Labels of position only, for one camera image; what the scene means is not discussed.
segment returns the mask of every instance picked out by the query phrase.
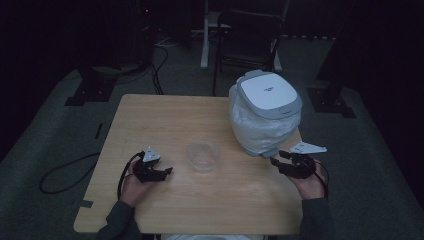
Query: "table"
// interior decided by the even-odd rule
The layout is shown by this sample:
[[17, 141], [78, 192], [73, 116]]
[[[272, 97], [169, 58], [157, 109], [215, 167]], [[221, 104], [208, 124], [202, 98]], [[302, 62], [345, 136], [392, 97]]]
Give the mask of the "table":
[[[116, 201], [126, 162], [148, 146], [161, 156], [156, 169], [174, 167], [136, 208], [143, 233], [296, 234], [302, 217], [294, 185], [268, 159], [251, 157], [235, 139], [226, 97], [125, 95], [74, 223], [97, 232]], [[198, 139], [215, 142], [221, 158], [214, 170], [195, 172], [186, 149]], [[281, 149], [300, 141], [298, 130]]]

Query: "floor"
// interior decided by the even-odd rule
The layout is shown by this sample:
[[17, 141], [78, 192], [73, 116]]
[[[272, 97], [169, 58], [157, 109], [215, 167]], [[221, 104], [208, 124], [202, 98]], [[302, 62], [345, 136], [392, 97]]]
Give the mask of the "floor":
[[[213, 68], [200, 69], [201, 36], [190, 47], [172, 39], [162, 42], [168, 58], [159, 71], [167, 95], [211, 96]], [[424, 239], [424, 213], [359, 94], [343, 89], [342, 97], [356, 118], [317, 113], [307, 88], [325, 88], [328, 82], [316, 75], [332, 42], [315, 39], [285, 39], [279, 49], [283, 76], [303, 99], [299, 126], [303, 141], [325, 146], [314, 155], [330, 172], [329, 204], [338, 239]], [[165, 59], [156, 49], [154, 64]], [[213, 62], [211, 51], [209, 61]], [[219, 73], [217, 95], [228, 89], [245, 69], [224, 68]], [[40, 179], [50, 169], [100, 152], [120, 98], [124, 94], [155, 94], [151, 73], [118, 78], [108, 102], [64, 106], [81, 78], [76, 71], [60, 81], [31, 125], [0, 165], [0, 239], [94, 239], [94, 233], [77, 233], [73, 222], [91, 174], [75, 187], [59, 194], [44, 194]], [[78, 180], [96, 157], [61, 169], [46, 179], [44, 187], [61, 189]], [[297, 239], [298, 236], [279, 236]]]

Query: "chair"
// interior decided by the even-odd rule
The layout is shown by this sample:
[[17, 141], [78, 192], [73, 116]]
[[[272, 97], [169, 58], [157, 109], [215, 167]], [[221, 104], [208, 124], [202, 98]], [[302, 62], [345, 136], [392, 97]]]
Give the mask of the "chair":
[[280, 17], [240, 10], [223, 11], [218, 17], [218, 46], [212, 94], [222, 65], [274, 70], [274, 58], [283, 34]]
[[228, 0], [225, 9], [280, 16], [284, 22], [289, 5], [290, 0]]

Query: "cord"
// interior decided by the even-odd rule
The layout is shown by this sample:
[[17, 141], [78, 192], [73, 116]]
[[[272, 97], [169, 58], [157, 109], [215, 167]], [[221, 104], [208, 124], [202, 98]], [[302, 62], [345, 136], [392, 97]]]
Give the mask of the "cord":
[[132, 174], [129, 174], [127, 176], [125, 176], [125, 174], [127, 174], [128, 168], [131, 165], [131, 162], [136, 158], [139, 157], [140, 159], [143, 159], [144, 157], [144, 151], [141, 151], [139, 153], [136, 153], [134, 156], [132, 156], [132, 158], [130, 158], [130, 160], [127, 162], [127, 164], [124, 167], [124, 170], [121, 173], [121, 177], [119, 178], [119, 183], [118, 183], [118, 190], [117, 190], [117, 196], [118, 196], [118, 200], [121, 198], [121, 192], [122, 192], [122, 183], [124, 182], [124, 179]]
[[327, 183], [325, 183], [325, 181], [318, 175], [318, 173], [316, 171], [313, 171], [305, 162], [302, 161], [302, 164], [305, 165], [311, 172], [313, 172], [315, 177], [317, 177], [318, 180], [321, 182], [321, 185], [324, 188], [324, 197], [325, 197], [325, 199], [328, 199], [328, 192], [329, 192], [328, 191], [328, 184], [330, 183], [330, 174], [328, 173], [327, 168], [322, 163], [315, 161], [315, 160], [314, 160], [314, 162], [321, 165], [321, 167], [324, 169], [324, 171], [327, 175]]
[[162, 51], [165, 52], [165, 58], [162, 60], [162, 62], [159, 64], [159, 66], [156, 68], [154, 66], [154, 64], [152, 63], [152, 69], [153, 69], [153, 76], [152, 76], [152, 81], [153, 81], [153, 85], [155, 87], [155, 91], [157, 95], [164, 95], [163, 90], [162, 90], [162, 86], [160, 85], [160, 81], [159, 81], [159, 70], [162, 68], [163, 64], [166, 62], [166, 60], [168, 60], [168, 50], [166, 50], [163, 47], [160, 46], [155, 46], [155, 48], [161, 49]]
[[155, 43], [155, 46], [157, 46], [157, 47], [166, 47], [166, 48], [169, 48], [169, 47], [175, 47], [175, 46], [178, 46], [179, 44], [180, 44], [180, 42], [175, 42], [175, 43], [172, 43], [172, 44], [163, 44], [163, 43], [165, 43], [165, 42], [167, 42], [167, 41], [170, 41], [170, 40], [172, 40], [172, 38], [170, 38], [170, 37], [167, 37], [167, 38], [165, 38], [165, 39], [163, 39], [163, 40], [160, 40], [159, 42], [157, 42], [157, 43]]
[[45, 194], [58, 194], [58, 193], [62, 193], [62, 192], [68, 191], [69, 189], [75, 187], [78, 183], [80, 183], [96, 167], [97, 161], [93, 164], [93, 166], [90, 167], [90, 169], [87, 170], [87, 172], [85, 172], [85, 174], [79, 180], [77, 180], [76, 182], [74, 182], [73, 184], [71, 184], [70, 186], [68, 186], [66, 188], [63, 188], [63, 189], [60, 189], [60, 190], [56, 190], [56, 191], [48, 191], [48, 190], [46, 190], [43, 187], [44, 181], [46, 180], [46, 178], [50, 174], [56, 172], [59, 169], [65, 168], [65, 167], [67, 167], [67, 166], [69, 166], [71, 164], [74, 164], [74, 163], [77, 163], [77, 162], [82, 161], [84, 159], [87, 159], [87, 158], [90, 158], [90, 157], [94, 157], [94, 156], [98, 156], [98, 155], [100, 155], [100, 153], [89, 154], [87, 156], [84, 156], [82, 158], [78, 158], [78, 159], [76, 159], [74, 161], [71, 161], [69, 163], [66, 163], [66, 164], [63, 164], [63, 165], [60, 165], [60, 166], [57, 166], [57, 167], [52, 168], [50, 171], [48, 171], [47, 173], [45, 173], [43, 175], [43, 177], [41, 178], [40, 183], [38, 185], [38, 188], [40, 189], [40, 191], [42, 193], [45, 193]]

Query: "transparent plastic wrap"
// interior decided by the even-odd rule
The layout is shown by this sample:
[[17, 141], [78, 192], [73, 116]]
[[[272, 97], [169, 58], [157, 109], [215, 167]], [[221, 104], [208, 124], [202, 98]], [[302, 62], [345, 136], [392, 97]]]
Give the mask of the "transparent plastic wrap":
[[301, 111], [281, 119], [267, 119], [254, 113], [240, 97], [237, 85], [231, 87], [230, 120], [238, 142], [251, 156], [265, 158], [278, 154], [278, 147], [299, 126]]

